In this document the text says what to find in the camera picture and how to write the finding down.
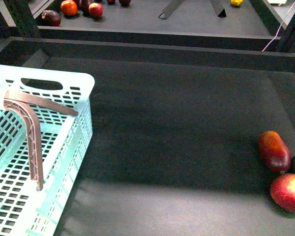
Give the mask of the brown flat right gripper finger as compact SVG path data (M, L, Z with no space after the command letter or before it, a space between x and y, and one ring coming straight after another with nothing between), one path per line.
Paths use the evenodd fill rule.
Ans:
M18 105L36 105L39 107L47 108L52 111L59 112L64 115L69 115L69 116L77 116L78 112L72 108L66 107L64 105L58 104L57 102L51 101L49 99L31 95L25 92L20 92L16 90L8 90L6 96L5 96L5 101L4 101L4 106L7 110L7 104L12 103L12 104L18 104Z

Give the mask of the brown lattice left gripper finger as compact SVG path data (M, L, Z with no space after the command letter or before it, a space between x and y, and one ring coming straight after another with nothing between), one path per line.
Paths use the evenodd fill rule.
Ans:
M38 116L27 103L7 98L0 103L0 110L14 111L22 118L26 127L29 176L31 180L36 182L36 189L41 191L44 185L44 174L41 131Z

